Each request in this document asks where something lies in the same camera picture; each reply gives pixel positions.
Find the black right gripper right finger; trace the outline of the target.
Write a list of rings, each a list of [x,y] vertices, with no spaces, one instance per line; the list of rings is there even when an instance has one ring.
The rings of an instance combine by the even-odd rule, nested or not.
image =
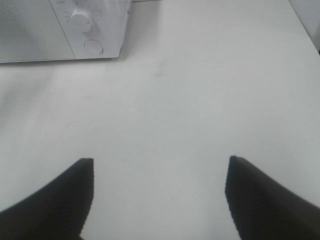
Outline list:
[[[242,240],[320,238],[319,207],[288,190],[243,157],[230,157],[224,192]]]

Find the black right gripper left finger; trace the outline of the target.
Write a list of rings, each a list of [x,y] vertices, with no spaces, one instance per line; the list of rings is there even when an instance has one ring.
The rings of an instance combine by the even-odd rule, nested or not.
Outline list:
[[[94,160],[81,158],[0,212],[2,240],[79,240],[94,198]]]

